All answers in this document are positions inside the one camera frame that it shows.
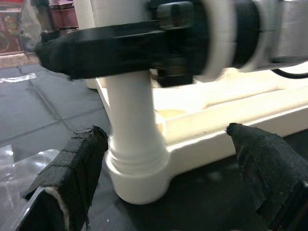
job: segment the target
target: white cylinder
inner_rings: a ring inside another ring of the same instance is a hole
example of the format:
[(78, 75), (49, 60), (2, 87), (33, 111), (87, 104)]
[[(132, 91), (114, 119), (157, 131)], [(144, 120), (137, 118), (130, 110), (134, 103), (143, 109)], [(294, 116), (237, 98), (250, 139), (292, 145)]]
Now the white cylinder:
[[(92, 0), (96, 26), (146, 19), (144, 0)], [(169, 153), (158, 132), (149, 71), (105, 78), (112, 136), (106, 163), (115, 191), (125, 201), (146, 204), (160, 198), (170, 181)]]

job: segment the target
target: black table surface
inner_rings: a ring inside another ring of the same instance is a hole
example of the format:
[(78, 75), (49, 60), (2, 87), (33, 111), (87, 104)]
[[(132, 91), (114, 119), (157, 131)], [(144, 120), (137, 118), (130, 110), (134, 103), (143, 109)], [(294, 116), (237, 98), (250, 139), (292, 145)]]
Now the black table surface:
[[(61, 150), (74, 130), (97, 125), (110, 133), (97, 91), (83, 80), (69, 81), (39, 65), (2, 69), (0, 78), (27, 73), (37, 77), (0, 84), (0, 147), (11, 145), (14, 161)], [(285, 139), (308, 159), (308, 131)], [(119, 199), (103, 165), (89, 219), (94, 231), (268, 230), (254, 211), (234, 156), (175, 177), (167, 193), (149, 205)]]

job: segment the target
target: white base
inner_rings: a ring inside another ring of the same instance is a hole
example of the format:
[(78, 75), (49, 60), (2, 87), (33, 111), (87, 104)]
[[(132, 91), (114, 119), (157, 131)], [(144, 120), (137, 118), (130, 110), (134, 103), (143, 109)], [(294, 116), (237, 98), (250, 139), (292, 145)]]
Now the white base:
[[(93, 81), (110, 115), (107, 90), (101, 79)], [(285, 79), (269, 71), (243, 74), (231, 69), (216, 82), (153, 89), (153, 95), (156, 124), (170, 154), (163, 154), (166, 159), (153, 166), (132, 160), (134, 164), (126, 167), (144, 167), (136, 174), (119, 172), (112, 155), (106, 158), (116, 192), (133, 204), (158, 199), (175, 175), (233, 155), (232, 140), (225, 132), (231, 122), (281, 136), (308, 128), (308, 79)], [(146, 166), (155, 170), (147, 171)]]

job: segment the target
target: pvc pipe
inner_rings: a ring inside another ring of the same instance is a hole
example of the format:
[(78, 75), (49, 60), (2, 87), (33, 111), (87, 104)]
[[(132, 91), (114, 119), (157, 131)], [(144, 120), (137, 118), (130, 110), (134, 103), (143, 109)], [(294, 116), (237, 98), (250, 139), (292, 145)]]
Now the pvc pipe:
[[(96, 26), (146, 19), (144, 0), (92, 0), (91, 4)], [(83, 21), (87, 13), (77, 17)], [(170, 155), (155, 125), (150, 73), (106, 77), (105, 84), (113, 127), (106, 163), (115, 191), (129, 203), (153, 202), (167, 190), (171, 174)]]

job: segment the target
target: black cable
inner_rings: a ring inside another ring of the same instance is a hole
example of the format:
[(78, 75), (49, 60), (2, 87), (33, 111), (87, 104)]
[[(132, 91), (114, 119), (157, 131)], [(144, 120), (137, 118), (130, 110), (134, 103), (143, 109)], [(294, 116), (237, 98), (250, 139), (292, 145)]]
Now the black cable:
[(292, 73), (282, 71), (281, 69), (274, 69), (271, 71), (285, 78), (292, 78), (292, 79), (308, 78), (308, 73), (292, 74)]

